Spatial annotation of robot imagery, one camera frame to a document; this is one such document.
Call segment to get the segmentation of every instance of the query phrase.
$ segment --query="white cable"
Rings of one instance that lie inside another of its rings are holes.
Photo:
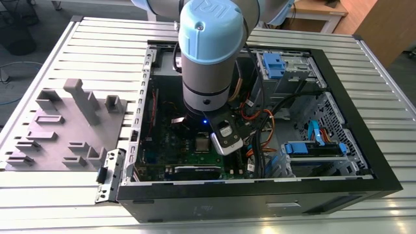
[[[0,68],[7,67],[7,66],[14,65],[14,64],[19,64],[19,63],[31,63],[31,64],[38,64],[38,65],[42,65],[42,66],[44,65],[43,63],[39,63],[39,62],[19,61],[19,62],[11,62],[11,63],[8,63],[8,64],[6,64],[6,65],[2,65]],[[6,82],[6,80],[2,79],[2,72],[0,72],[0,82],[2,82],[3,84],[8,84],[8,83],[11,82],[11,81],[7,81],[7,82]]]
[[[39,63],[39,62],[20,61],[20,62],[11,62],[11,63],[8,63],[6,65],[2,65],[0,67],[7,67],[7,66],[18,64],[18,63],[34,63],[34,64],[38,64],[38,65],[44,65],[43,63]]]

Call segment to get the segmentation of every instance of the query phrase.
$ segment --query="side panel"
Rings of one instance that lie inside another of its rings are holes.
[[[119,201],[142,223],[326,214],[370,196],[320,193]]]

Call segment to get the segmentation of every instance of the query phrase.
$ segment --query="floor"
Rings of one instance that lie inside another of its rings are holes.
[[[40,23],[30,28],[38,43],[36,52],[22,57],[12,56],[0,46],[0,64],[15,61],[35,61],[43,63],[74,15],[99,18],[147,20],[146,11],[131,6],[66,2],[62,4],[62,7],[62,11],[55,11],[50,1],[38,1],[35,10],[40,18]],[[40,66],[35,64],[19,64],[6,68],[12,80],[7,85],[0,84],[0,129],[6,124],[19,102],[8,105],[2,105],[2,103],[14,101],[23,96],[39,68]],[[416,59],[411,60],[407,58],[407,55],[403,54],[388,68],[388,71],[415,104]]]

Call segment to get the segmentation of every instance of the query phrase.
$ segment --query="aluminum slotted table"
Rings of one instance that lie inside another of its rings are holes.
[[[0,167],[16,137],[27,133],[26,123],[39,108],[38,93],[52,88],[62,97],[70,95],[62,89],[67,78],[83,79],[83,88],[94,90],[98,98],[112,94],[130,101],[123,124],[132,124],[147,41],[178,40],[171,23],[78,19],[70,23],[0,133]],[[324,50],[404,190],[331,215],[139,224],[120,205],[95,205],[95,172],[0,172],[0,230],[416,233],[416,110],[366,43],[346,35],[256,29],[248,44]],[[123,127],[120,148],[127,148],[128,137],[130,127]]]

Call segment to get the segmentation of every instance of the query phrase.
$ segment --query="metal bracket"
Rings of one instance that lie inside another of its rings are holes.
[[[96,203],[115,202],[119,191],[119,183],[122,180],[123,162],[126,158],[126,150],[116,149],[107,153],[104,166],[99,169],[98,183],[99,190],[96,195]]]

